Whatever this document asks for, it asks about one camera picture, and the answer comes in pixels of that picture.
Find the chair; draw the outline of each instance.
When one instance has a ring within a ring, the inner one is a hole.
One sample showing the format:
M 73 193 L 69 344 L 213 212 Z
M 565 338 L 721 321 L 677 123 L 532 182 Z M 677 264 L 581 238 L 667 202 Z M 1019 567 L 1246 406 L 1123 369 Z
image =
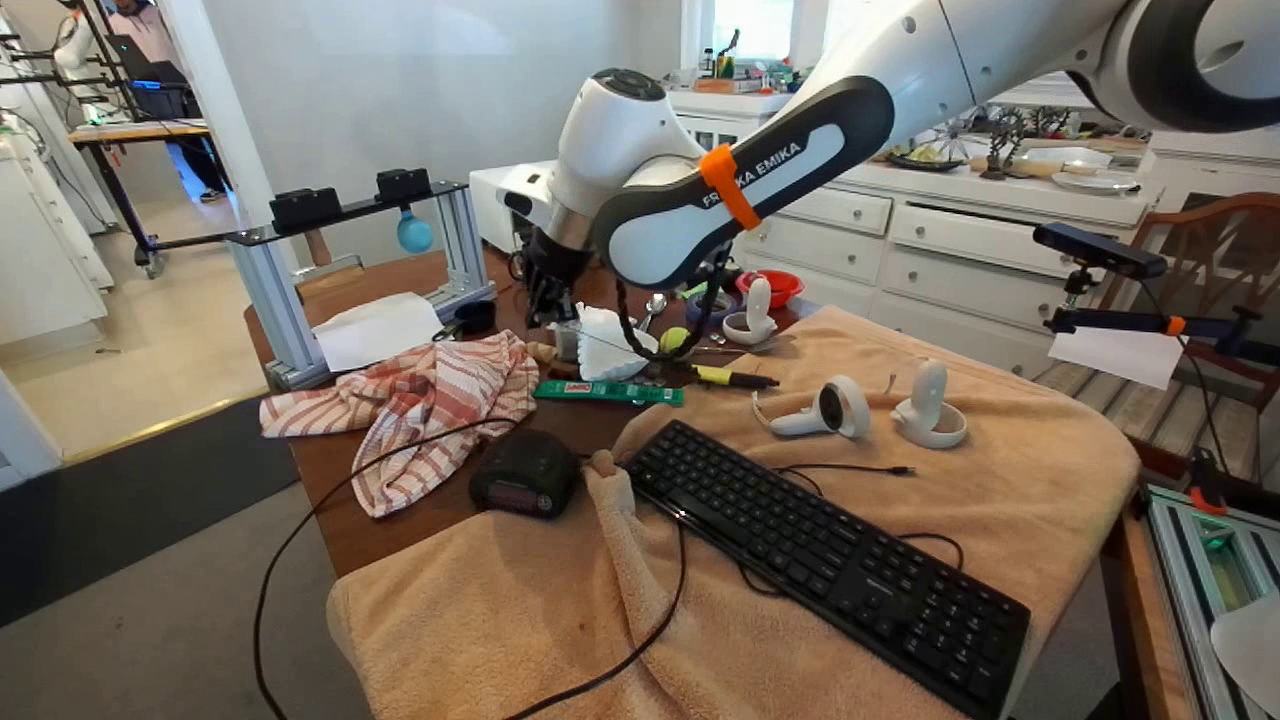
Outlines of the chair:
M 1280 342 L 1280 197 L 1246 193 L 1186 212 L 1146 212 L 1131 248 L 1161 253 L 1168 274 L 1146 290 L 1107 276 L 1098 308 L 1168 316 L 1251 308 L 1264 321 L 1246 338 Z M 1053 364 L 1036 382 L 1117 419 L 1146 473 L 1180 481 L 1192 453 L 1206 448 L 1229 477 L 1280 488 L 1280 374 L 1267 364 L 1221 357 L 1210 342 L 1186 342 L 1168 394 L 1080 364 Z

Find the robotic arm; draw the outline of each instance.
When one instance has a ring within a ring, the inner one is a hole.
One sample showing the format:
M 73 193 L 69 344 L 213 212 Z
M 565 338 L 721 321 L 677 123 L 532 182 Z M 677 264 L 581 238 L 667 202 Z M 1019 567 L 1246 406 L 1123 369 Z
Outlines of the robotic arm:
M 777 209 L 1053 69 L 1139 127 L 1280 123 L 1270 0 L 857 4 L 859 26 L 788 108 L 708 157 L 654 79 L 596 72 L 569 112 L 557 168 L 508 189 L 508 209 L 553 257 L 600 253 L 623 286 L 671 290 L 722 264 L 733 238 Z

